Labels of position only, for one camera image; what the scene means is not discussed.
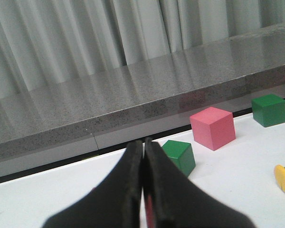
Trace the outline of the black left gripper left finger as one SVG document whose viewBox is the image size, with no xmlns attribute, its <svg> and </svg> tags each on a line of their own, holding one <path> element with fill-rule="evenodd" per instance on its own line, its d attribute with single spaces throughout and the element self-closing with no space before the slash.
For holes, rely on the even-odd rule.
<svg viewBox="0 0 285 228">
<path fill-rule="evenodd" d="M 143 144 L 131 142 L 106 178 L 85 197 L 51 216 L 45 228 L 138 228 Z"/>
</svg>

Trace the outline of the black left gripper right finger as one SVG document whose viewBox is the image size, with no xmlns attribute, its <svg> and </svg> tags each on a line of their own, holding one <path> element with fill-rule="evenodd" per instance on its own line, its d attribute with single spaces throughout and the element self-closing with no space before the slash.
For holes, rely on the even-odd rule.
<svg viewBox="0 0 285 228">
<path fill-rule="evenodd" d="M 144 147 L 143 195 L 149 228 L 255 227 L 248 216 L 193 184 L 150 138 Z"/>
</svg>

